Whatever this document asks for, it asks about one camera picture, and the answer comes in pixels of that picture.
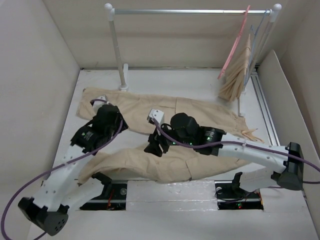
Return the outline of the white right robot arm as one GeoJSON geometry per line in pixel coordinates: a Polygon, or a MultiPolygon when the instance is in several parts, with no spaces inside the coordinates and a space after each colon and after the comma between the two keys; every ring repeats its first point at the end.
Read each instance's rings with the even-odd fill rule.
{"type": "Polygon", "coordinates": [[[246,140],[222,129],[200,126],[185,113],[175,114],[167,124],[164,113],[152,109],[147,121],[156,129],[149,135],[146,153],[161,157],[169,147],[181,146],[201,155],[236,158],[261,165],[262,169],[235,174],[231,191],[237,197],[273,185],[291,191],[303,188],[304,164],[300,161],[303,155],[298,143],[275,146],[246,140]]]}

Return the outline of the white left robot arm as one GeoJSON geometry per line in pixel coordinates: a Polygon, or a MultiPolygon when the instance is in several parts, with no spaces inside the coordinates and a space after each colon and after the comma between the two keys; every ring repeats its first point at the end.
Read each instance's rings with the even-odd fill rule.
{"type": "Polygon", "coordinates": [[[102,104],[96,115],[80,127],[70,140],[61,167],[55,169],[32,197],[23,197],[18,207],[24,216],[46,234],[55,236],[66,225],[72,210],[89,200],[107,198],[112,179],[101,172],[71,190],[82,168],[116,136],[128,129],[119,108],[102,104]]]}

